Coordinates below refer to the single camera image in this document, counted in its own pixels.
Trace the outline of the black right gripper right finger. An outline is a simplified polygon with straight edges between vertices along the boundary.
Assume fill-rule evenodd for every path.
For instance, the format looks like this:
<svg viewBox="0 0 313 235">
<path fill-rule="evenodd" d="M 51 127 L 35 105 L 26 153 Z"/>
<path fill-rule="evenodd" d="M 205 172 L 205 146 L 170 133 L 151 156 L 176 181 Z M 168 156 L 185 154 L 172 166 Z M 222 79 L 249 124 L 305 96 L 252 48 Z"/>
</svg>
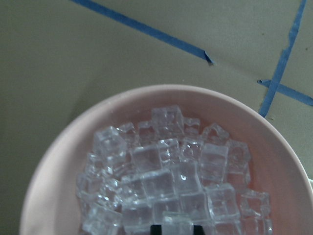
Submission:
<svg viewBox="0 0 313 235">
<path fill-rule="evenodd" d="M 194 225 L 193 235 L 203 235 L 203 227 L 201 225 Z"/>
</svg>

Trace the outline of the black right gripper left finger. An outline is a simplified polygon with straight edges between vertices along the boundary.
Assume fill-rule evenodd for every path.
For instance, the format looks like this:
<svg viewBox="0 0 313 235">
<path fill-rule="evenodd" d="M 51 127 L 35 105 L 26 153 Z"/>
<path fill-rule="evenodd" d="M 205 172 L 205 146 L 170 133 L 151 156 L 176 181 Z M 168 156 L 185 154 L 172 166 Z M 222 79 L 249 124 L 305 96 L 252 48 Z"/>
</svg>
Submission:
<svg viewBox="0 0 313 235">
<path fill-rule="evenodd" d="M 150 226 L 150 235 L 162 235 L 162 226 L 161 225 L 151 225 Z"/>
</svg>

